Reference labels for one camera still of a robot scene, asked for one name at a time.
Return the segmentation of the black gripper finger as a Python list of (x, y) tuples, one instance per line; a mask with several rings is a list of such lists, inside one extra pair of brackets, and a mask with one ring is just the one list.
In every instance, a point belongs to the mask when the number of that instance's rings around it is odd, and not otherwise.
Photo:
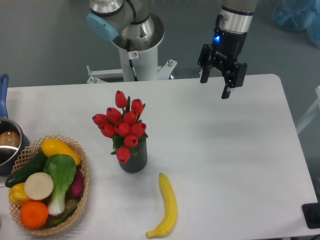
[(200, 83), (205, 84), (208, 82), (208, 78), (210, 75), (210, 64), (211, 64), (211, 45), (210, 44), (204, 44), (202, 46), (199, 58), (198, 58), (198, 65), (200, 65), (200, 68), (202, 70), (202, 74), (200, 77)]
[(228, 99), (231, 92), (238, 87), (242, 87), (246, 76), (248, 64), (234, 63), (229, 69), (222, 69), (225, 86), (221, 95), (222, 99)]

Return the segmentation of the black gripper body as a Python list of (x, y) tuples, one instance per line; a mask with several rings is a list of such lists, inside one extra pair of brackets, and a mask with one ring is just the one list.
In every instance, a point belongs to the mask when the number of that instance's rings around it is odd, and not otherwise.
[(246, 37), (246, 32), (237, 33), (215, 28), (209, 66), (219, 70), (223, 75), (245, 75), (248, 65), (240, 63), (238, 56), (243, 49)]

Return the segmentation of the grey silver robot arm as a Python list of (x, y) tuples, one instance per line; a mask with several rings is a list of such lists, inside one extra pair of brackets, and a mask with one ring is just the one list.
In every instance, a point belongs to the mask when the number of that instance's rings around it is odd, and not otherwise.
[[(200, 82), (208, 81), (212, 68), (219, 70), (225, 87), (222, 99), (244, 83), (248, 65), (238, 62), (256, 9), (255, 0), (225, 0), (216, 17), (214, 36), (204, 44), (199, 58)], [(86, 20), (102, 39), (117, 48), (125, 82), (167, 80), (177, 62), (158, 66), (158, 46), (164, 25), (153, 14), (149, 0), (91, 0)]]

